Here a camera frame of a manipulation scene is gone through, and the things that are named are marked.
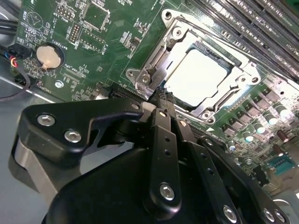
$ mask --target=silver screw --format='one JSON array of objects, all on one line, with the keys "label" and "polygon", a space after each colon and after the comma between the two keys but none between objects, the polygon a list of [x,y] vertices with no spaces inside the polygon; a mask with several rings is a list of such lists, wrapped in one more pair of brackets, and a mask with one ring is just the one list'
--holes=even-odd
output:
[{"label": "silver screw", "polygon": [[145,76],[145,77],[143,77],[142,81],[143,81],[144,83],[147,83],[147,82],[149,81],[149,78],[148,78],[147,76]]},{"label": "silver screw", "polygon": [[275,215],[279,218],[280,221],[285,223],[285,218],[279,213],[279,211],[275,210]]},{"label": "silver screw", "polygon": [[172,201],[174,199],[174,191],[167,184],[162,184],[160,186],[160,194],[168,201]]},{"label": "silver screw", "polygon": [[64,86],[64,83],[62,81],[60,81],[60,80],[57,80],[55,82],[55,86],[56,86],[56,88],[60,89],[60,88],[62,88]]},{"label": "silver screw", "polygon": [[81,135],[79,134],[79,132],[76,132],[74,130],[69,130],[69,131],[66,131],[64,133],[64,137],[66,140],[68,140],[69,142],[71,143],[78,143],[81,141],[82,137]]},{"label": "silver screw", "polygon": [[210,112],[209,111],[206,111],[206,112],[203,112],[202,114],[201,114],[201,117],[203,118],[203,119],[208,119],[209,117],[210,117]]},{"label": "silver screw", "polygon": [[269,212],[268,209],[263,209],[263,213],[267,217],[267,219],[269,219],[271,222],[275,222],[274,216],[271,214],[271,212]]},{"label": "silver screw", "polygon": [[227,205],[224,205],[223,207],[223,213],[226,218],[232,223],[237,223],[237,216],[235,215],[234,211]]},{"label": "silver screw", "polygon": [[209,139],[206,139],[206,142],[208,145],[211,145],[211,146],[213,145],[213,142],[211,142],[211,140],[209,140]]},{"label": "silver screw", "polygon": [[166,114],[165,113],[163,113],[162,111],[160,111],[160,115],[162,116],[162,117],[165,117],[166,118]]},{"label": "silver screw", "polygon": [[37,117],[37,122],[42,126],[52,126],[55,124],[55,118],[48,114],[42,114]]},{"label": "silver screw", "polygon": [[174,39],[178,40],[181,39],[183,37],[183,32],[182,32],[182,28],[181,27],[175,27],[172,30],[172,36]]},{"label": "silver screw", "polygon": [[251,165],[252,164],[252,159],[247,159],[245,162],[246,162],[247,165]]},{"label": "silver screw", "polygon": [[138,105],[136,105],[136,104],[132,104],[131,106],[132,106],[134,109],[136,109],[136,110],[139,110],[139,108],[140,108],[140,107],[139,107]]},{"label": "silver screw", "polygon": [[184,127],[187,126],[186,122],[184,122],[183,120],[180,120],[180,123],[181,123],[181,125],[184,126]]},{"label": "silver screw", "polygon": [[128,72],[128,76],[133,77],[133,76],[134,76],[134,73],[133,73],[132,71],[129,71],[129,72]]}]

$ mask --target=connector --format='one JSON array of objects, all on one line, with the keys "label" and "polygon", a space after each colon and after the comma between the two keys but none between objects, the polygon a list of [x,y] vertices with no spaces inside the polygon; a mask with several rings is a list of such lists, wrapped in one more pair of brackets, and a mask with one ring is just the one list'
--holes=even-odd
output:
[{"label": "connector", "polygon": [[16,59],[26,59],[32,56],[32,49],[28,49],[18,43],[15,43],[7,48],[7,52],[10,55],[16,57]]}]

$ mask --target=motherboard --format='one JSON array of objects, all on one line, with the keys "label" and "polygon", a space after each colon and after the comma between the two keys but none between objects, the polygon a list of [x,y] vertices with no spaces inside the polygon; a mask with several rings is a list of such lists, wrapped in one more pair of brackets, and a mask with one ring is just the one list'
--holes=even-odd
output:
[{"label": "motherboard", "polygon": [[299,18],[292,4],[23,0],[16,43],[34,53],[18,63],[63,101],[100,99],[111,86],[115,96],[147,100],[166,88],[194,132],[225,143],[273,193],[299,163]]}]

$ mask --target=capacitor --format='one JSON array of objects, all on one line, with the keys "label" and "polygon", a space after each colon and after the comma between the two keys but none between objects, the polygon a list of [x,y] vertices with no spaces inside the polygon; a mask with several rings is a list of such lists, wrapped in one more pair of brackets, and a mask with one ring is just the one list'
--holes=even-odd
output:
[{"label": "capacitor", "polygon": [[245,141],[247,141],[247,142],[253,141],[253,136],[251,135],[250,132],[244,132],[243,137],[244,137]]},{"label": "capacitor", "polygon": [[267,122],[269,123],[269,125],[275,125],[278,122],[278,119],[276,117],[274,117],[274,115],[271,113],[266,114],[264,117],[267,120]]},{"label": "capacitor", "polygon": [[276,106],[275,110],[277,111],[277,113],[279,113],[280,117],[283,118],[287,117],[290,114],[290,111],[283,105]]},{"label": "capacitor", "polygon": [[281,150],[281,148],[278,145],[273,145],[272,150],[278,156],[283,156],[284,155],[284,152]]},{"label": "capacitor", "polygon": [[247,165],[251,165],[252,164],[252,159],[247,159],[245,162],[246,162]]},{"label": "capacitor", "polygon": [[286,134],[279,130],[276,132],[276,135],[279,137],[279,139],[283,142],[283,143],[286,143],[288,142],[290,139],[288,138],[288,136],[286,136]]},{"label": "capacitor", "polygon": [[262,134],[266,131],[266,128],[261,123],[255,123],[254,128],[258,134]]},{"label": "capacitor", "polygon": [[234,141],[228,141],[228,148],[229,148],[230,151],[235,151]]}]

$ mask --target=green circuit board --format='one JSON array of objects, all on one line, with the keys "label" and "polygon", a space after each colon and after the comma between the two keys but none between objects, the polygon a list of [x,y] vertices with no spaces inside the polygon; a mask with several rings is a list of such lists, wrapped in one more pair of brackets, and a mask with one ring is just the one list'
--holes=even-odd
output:
[{"label": "green circuit board", "polygon": [[[117,83],[136,93],[125,72],[130,68],[140,69],[166,31],[161,18],[163,9],[192,14],[199,20],[206,18],[206,14],[185,0],[23,0],[16,42],[31,49],[45,42],[54,43],[64,52],[65,61],[58,69],[47,71],[38,65],[35,56],[19,63],[31,77],[38,80],[40,89],[63,101],[90,100],[99,84],[110,86]],[[217,23],[210,28],[219,34],[224,32]],[[236,42],[233,36],[227,36],[227,39]],[[221,47],[216,47],[214,43],[211,45],[234,60]],[[299,109],[298,90],[266,69],[258,66],[258,70],[262,82],[240,92],[235,102],[223,107],[215,115],[214,124],[188,120],[219,141],[236,142],[234,154],[248,174],[256,165],[261,164],[266,169],[276,159],[277,155],[271,149],[273,144],[284,149],[283,143],[275,136],[277,130],[285,131],[289,137],[299,133],[299,120],[295,114]],[[63,83],[63,88],[56,87],[57,81]],[[270,126],[263,115],[271,112],[279,116],[273,109],[277,102],[268,101],[269,108],[260,108],[262,113],[253,117],[236,135],[225,134],[222,127],[238,112],[245,111],[246,104],[253,103],[254,98],[267,88],[279,95],[280,103],[292,111],[292,115]],[[264,135],[254,130],[253,124],[257,121],[267,129]],[[253,133],[254,140],[251,143],[244,140],[244,131]],[[251,159],[252,163],[247,164],[247,159]],[[287,168],[293,166],[293,163],[289,163]]]}]

